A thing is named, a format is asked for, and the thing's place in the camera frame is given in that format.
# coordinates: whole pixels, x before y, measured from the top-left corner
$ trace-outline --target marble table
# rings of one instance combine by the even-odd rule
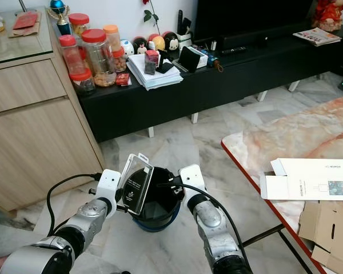
[[[277,158],[343,159],[343,97],[307,111],[231,134],[221,141],[224,150],[260,193],[259,178],[273,171]],[[298,245],[311,257],[297,236],[304,201],[265,200]],[[320,273],[332,273],[312,259]]]

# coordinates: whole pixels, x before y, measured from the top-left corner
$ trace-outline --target trophy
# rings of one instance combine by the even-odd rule
[[[48,14],[57,20],[57,27],[61,35],[70,34],[70,26],[66,21],[69,16],[70,8],[62,3],[61,0],[51,0]]]

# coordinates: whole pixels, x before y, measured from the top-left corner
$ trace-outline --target black tv cabinet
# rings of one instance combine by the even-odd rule
[[[221,57],[222,73],[209,67],[182,72],[181,83],[149,91],[132,75],[132,86],[97,88],[79,100],[103,142],[334,69],[343,61],[343,27],[335,34],[341,42],[321,47],[292,35],[272,39],[265,48]]]

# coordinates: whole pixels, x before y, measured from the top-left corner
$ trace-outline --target plastic jar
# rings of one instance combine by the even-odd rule
[[[103,30],[107,34],[112,52],[121,49],[121,39],[119,37],[118,27],[116,25],[106,25]]]
[[[80,55],[75,37],[72,35],[63,35],[59,37],[59,43],[62,49],[62,55],[65,59],[69,74],[85,73],[85,65]]]
[[[125,54],[125,50],[121,47],[118,51],[113,51],[113,62],[114,62],[114,69],[116,72],[125,71],[127,68],[126,65],[126,58],[123,56]]]
[[[90,28],[89,16],[84,13],[72,13],[69,15],[69,21],[73,34],[81,38],[81,34]]]
[[[101,87],[113,85],[117,74],[105,32],[100,29],[86,30],[82,33],[82,40],[95,84]]]
[[[87,96],[95,92],[94,79],[88,68],[83,74],[69,74],[69,76],[79,96]]]

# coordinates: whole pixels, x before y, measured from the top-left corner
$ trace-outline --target wooden cabinet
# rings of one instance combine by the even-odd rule
[[[101,151],[71,85],[57,38],[40,9],[38,36],[0,33],[0,209],[11,211],[46,198],[59,181],[102,172]],[[7,13],[7,29],[14,13]],[[91,181],[76,178],[55,193]]]
[[[99,171],[90,151],[68,99],[0,116],[0,206],[10,211],[37,202],[62,179]],[[59,190],[88,181],[74,180]]]

